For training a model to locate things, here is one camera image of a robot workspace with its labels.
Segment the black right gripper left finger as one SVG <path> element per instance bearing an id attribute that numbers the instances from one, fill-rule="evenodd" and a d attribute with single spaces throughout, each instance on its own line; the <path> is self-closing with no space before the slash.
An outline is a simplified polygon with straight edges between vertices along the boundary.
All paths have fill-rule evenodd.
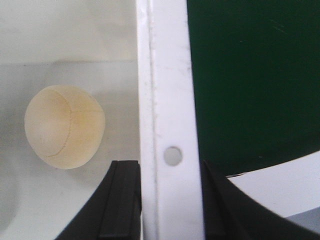
<path id="1" fill-rule="evenodd" d="M 57 239 L 139 240 L 141 211 L 138 161 L 112 161 L 95 192 Z"/>

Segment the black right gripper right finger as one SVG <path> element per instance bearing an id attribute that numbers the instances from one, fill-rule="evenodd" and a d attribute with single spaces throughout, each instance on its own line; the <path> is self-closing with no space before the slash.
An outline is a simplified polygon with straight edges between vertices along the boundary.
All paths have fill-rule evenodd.
<path id="1" fill-rule="evenodd" d="M 207 240 L 318 240 L 320 235 L 268 210 L 213 165 L 201 162 Z"/>

